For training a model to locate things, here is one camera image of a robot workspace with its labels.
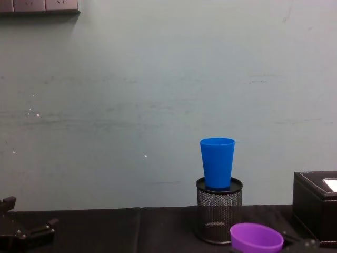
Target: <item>blue plastic cup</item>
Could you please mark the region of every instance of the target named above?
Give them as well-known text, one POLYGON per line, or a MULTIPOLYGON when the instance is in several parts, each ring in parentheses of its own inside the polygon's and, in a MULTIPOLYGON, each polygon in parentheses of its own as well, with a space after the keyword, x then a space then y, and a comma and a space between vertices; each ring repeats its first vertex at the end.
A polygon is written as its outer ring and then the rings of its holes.
POLYGON ((227 188, 231 184, 235 141, 209 138, 200 141, 205 184, 211 188, 227 188))

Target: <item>cup rim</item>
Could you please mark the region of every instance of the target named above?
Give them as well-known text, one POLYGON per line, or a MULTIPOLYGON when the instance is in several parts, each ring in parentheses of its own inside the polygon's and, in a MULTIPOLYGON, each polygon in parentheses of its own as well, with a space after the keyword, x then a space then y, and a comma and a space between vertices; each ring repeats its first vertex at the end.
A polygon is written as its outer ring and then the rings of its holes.
POLYGON ((200 141, 201 145, 207 145, 207 146, 226 146, 226 145, 232 145, 233 143, 235 143, 235 140, 230 139, 230 138, 205 138, 200 141))
POLYGON ((256 223, 249 223, 249 222, 246 222, 246 223, 238 223, 238 224, 235 224, 231 227, 230 229, 230 233, 231 233, 231 236, 235 238, 235 240, 237 240, 238 242, 240 242, 241 244, 244 244, 244 245, 248 245, 250 247, 254 247, 254 248, 261 248, 261 249, 277 249, 279 247, 282 247, 282 245, 284 244, 284 239, 283 239, 283 236, 277 232, 276 230, 270 228, 270 227, 267 227, 267 226, 264 226, 264 225, 261 225, 261 224, 256 224, 256 223), (270 233, 276 235, 279 239, 280 239, 280 243, 277 244, 277 245, 273 245, 273 246, 262 246, 262 245, 258 245, 258 244, 253 244, 253 243, 250 243, 250 242, 246 242, 242 239, 239 239, 235 233, 233 233, 233 230, 237 227, 243 227, 243 226, 251 226, 251 227, 256 227, 256 228, 262 228, 264 230, 267 230, 269 231, 270 233))

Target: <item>black table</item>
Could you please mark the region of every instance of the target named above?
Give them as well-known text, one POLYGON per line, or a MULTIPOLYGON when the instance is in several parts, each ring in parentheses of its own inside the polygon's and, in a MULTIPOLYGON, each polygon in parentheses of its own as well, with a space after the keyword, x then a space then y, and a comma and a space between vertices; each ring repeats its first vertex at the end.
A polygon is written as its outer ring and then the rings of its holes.
MULTIPOLYGON (((58 218, 52 245, 31 253, 179 253, 226 252, 194 235, 196 207, 11 212, 27 228, 58 218)), ((292 218, 291 206, 244 206, 243 221, 258 222, 309 237, 292 218)))

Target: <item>cup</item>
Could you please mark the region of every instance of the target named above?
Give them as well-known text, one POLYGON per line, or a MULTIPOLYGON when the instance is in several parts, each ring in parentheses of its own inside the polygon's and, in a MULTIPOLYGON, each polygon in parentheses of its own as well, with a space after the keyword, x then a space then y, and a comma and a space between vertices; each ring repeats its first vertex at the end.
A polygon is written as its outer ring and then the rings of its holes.
POLYGON ((200 141, 205 184, 220 189, 231 184, 235 141, 228 138, 208 138, 200 141))
POLYGON ((282 250, 282 235, 260 224, 235 224, 230 233, 232 247, 242 253, 278 253, 282 250))

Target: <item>wall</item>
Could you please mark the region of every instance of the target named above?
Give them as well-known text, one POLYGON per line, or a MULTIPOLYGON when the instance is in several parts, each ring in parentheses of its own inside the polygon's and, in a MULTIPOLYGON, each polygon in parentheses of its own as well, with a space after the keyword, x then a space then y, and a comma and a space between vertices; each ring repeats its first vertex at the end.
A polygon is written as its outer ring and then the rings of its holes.
POLYGON ((244 204, 333 170, 335 0, 83 0, 0 19, 0 191, 17 210, 187 206, 199 140, 237 140, 244 204))

